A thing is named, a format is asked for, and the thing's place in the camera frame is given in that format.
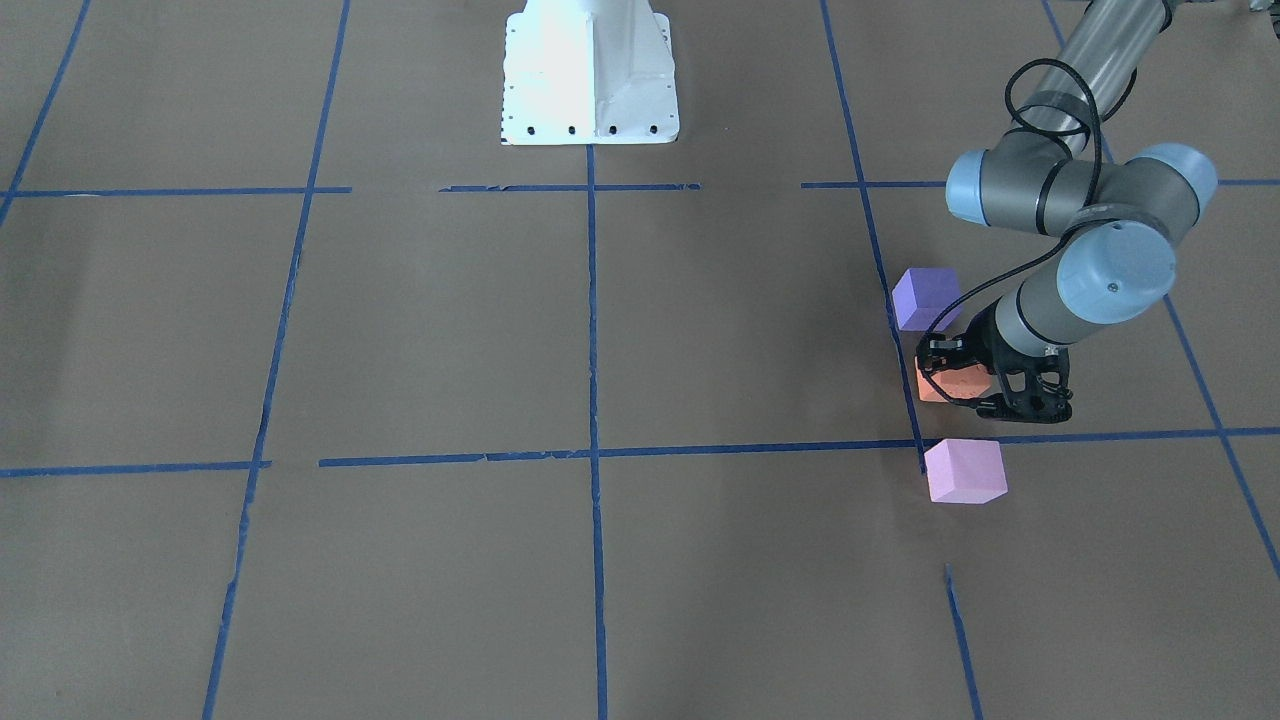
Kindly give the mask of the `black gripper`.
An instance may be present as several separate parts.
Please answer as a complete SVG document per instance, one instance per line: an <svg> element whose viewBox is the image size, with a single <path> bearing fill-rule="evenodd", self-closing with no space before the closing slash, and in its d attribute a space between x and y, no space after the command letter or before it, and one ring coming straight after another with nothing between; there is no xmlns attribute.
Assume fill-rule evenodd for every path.
<svg viewBox="0 0 1280 720"><path fill-rule="evenodd" d="M993 380L993 392L970 402L986 420L1059 424L1073 418L1073 392L1068 387L1069 355L1027 355L1000 333L996 304L979 313L963 333L968 359Z"/></svg>

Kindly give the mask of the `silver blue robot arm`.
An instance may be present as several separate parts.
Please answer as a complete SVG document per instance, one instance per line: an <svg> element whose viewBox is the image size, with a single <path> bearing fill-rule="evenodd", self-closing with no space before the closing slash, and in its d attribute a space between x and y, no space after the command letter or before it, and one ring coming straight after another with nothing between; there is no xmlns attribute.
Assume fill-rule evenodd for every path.
<svg viewBox="0 0 1280 720"><path fill-rule="evenodd" d="M1219 172L1184 143L1155 143L1123 163L1103 145L1143 56L1180 10L1179 1L1087 3L1057 54L1007 78L998 142L955 160L945 182L954 217L1053 246L997 275L1016 284L963 333L927 329L916 366L933 389L946 372L979 369L991 382L980 397L943 392L946 404L987 421L1065 423L1070 348L1171 291L1178 249L1204 219Z"/></svg>

